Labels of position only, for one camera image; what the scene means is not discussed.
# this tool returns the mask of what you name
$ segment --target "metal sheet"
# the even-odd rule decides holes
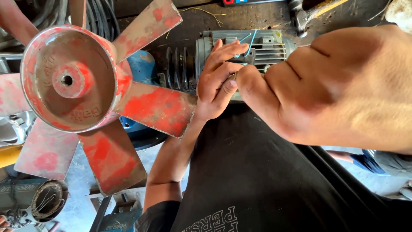
[[[182,22],[171,0],[154,0],[113,41],[119,63]]]
[[[143,125],[180,138],[192,120],[197,96],[133,82],[115,111]]]
[[[86,27],[86,0],[69,0],[72,24],[81,28]]]
[[[147,177],[119,120],[78,135],[102,194],[114,194]]]
[[[18,172],[64,180],[79,138],[59,131],[37,118],[14,169]]]
[[[31,108],[21,88],[20,74],[0,75],[0,117],[28,110]]]
[[[24,46],[39,33],[13,0],[0,1],[0,27]]]

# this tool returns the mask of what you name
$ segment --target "welding machine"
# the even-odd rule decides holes
[[[266,2],[278,2],[283,0],[223,0],[224,7],[234,7],[241,6],[246,4],[255,4],[255,3],[266,3]]]

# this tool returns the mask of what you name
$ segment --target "hand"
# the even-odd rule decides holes
[[[412,151],[412,36],[397,26],[346,28],[296,49],[263,79],[236,78],[243,100],[300,144]]]
[[[197,106],[193,120],[206,122],[217,118],[229,104],[230,98],[237,90],[236,81],[228,79],[230,74],[240,70],[243,65],[227,60],[236,54],[247,52],[249,45],[240,44],[238,40],[222,46],[219,39],[206,60],[203,72],[199,76],[196,95]]]

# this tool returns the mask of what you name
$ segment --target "workbench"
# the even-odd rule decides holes
[[[152,0],[116,0],[115,14],[123,31]],[[304,9],[310,9],[323,0],[304,0]],[[166,35],[158,38],[144,50],[149,51],[157,62],[158,71],[166,69],[166,49],[176,47],[183,51],[187,47],[189,55],[194,55],[196,40],[203,31],[245,30],[245,29],[280,29],[295,43],[296,47],[310,45],[312,40],[327,32],[353,26],[375,26],[387,24],[381,21],[381,15],[368,21],[381,11],[388,0],[349,0],[322,16],[308,23],[308,35],[296,36],[296,30],[290,22],[288,1],[252,4],[236,7],[222,7],[220,0],[174,0],[179,10],[196,7],[212,14],[222,22],[219,26],[215,18],[198,9],[181,12],[183,22]]]

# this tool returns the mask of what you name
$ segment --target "blue motor housing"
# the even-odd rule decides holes
[[[130,65],[133,81],[160,86],[156,72],[156,62],[149,52],[139,50],[127,58],[127,61]],[[124,116],[120,117],[120,122],[136,151],[155,146],[163,142],[167,137],[162,132]]]

